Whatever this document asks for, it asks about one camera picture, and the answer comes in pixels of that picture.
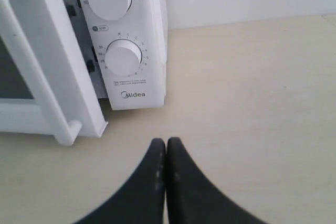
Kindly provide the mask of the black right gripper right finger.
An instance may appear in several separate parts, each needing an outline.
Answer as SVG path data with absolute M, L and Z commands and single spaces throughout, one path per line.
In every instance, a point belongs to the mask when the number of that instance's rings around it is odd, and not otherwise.
M 166 197 L 169 223 L 264 223 L 217 189 L 178 137 L 167 142 Z

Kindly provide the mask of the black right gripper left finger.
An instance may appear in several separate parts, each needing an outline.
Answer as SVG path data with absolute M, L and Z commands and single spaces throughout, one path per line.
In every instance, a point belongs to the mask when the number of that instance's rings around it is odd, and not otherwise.
M 121 188 L 77 223 L 163 223 L 164 164 L 165 143 L 155 138 Z

